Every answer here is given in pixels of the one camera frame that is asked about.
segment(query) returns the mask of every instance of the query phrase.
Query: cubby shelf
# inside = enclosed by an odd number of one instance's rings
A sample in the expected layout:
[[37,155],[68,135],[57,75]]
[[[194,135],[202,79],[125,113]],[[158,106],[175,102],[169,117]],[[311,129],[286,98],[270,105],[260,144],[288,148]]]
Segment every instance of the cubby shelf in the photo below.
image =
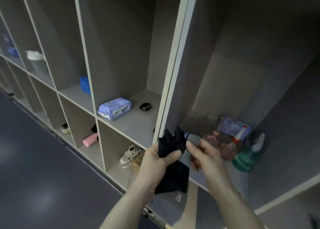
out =
[[[0,86],[124,190],[135,173],[119,160],[131,144],[147,149],[177,125],[203,137],[222,113],[267,136],[251,173],[226,162],[256,213],[320,182],[318,1],[0,0],[0,10],[0,34],[19,53],[9,55],[0,37]],[[26,50],[43,53],[47,72],[33,68]],[[91,94],[80,77],[88,77]],[[118,97],[132,102],[130,112],[114,121],[97,113]],[[148,111],[139,109],[145,102]],[[61,130],[66,122],[69,134]],[[85,147],[94,124],[99,141]],[[189,176],[199,187],[188,194],[196,216],[182,218],[222,229],[217,204],[206,204],[203,173]],[[148,206],[171,224],[194,212],[174,194]]]

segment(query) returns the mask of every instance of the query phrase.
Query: pink towel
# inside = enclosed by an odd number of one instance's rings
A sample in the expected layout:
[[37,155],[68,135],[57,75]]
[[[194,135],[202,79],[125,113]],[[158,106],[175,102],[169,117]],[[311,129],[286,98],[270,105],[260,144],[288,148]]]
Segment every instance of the pink towel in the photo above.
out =
[[92,135],[88,136],[86,139],[83,140],[83,144],[86,147],[90,147],[97,140],[98,140],[98,133],[93,133]]

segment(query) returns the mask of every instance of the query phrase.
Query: black cloth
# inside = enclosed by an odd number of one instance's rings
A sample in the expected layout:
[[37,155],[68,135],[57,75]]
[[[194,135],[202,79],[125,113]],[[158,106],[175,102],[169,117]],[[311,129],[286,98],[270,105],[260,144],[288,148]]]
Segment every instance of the black cloth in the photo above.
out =
[[[176,150],[184,153],[186,150],[186,139],[184,132],[177,126],[174,136],[166,129],[164,136],[159,138],[158,155],[166,157]],[[155,189],[155,194],[180,191],[187,192],[189,181],[189,167],[180,161],[175,161],[167,167],[166,173]]]

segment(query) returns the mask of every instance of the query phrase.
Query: purple wet wipes package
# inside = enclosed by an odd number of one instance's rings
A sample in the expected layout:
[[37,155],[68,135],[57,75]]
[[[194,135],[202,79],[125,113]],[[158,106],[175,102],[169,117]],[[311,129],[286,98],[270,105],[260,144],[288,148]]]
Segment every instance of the purple wet wipes package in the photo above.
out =
[[221,119],[220,129],[219,131],[222,131],[230,136],[236,136],[241,130],[243,126],[247,126],[247,129],[242,134],[240,140],[243,140],[250,132],[250,126],[248,126],[245,123],[242,123],[236,119],[230,118],[226,115],[223,115],[224,119]]
[[131,110],[132,103],[124,98],[116,98],[99,106],[98,114],[110,121]]

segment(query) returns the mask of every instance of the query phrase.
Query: floor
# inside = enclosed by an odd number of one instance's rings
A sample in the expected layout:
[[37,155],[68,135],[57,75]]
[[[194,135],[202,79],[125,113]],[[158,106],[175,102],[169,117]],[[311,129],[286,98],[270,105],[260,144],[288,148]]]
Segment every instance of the floor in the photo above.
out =
[[[121,194],[0,93],[0,228],[99,228]],[[159,228],[140,219],[139,229]]]

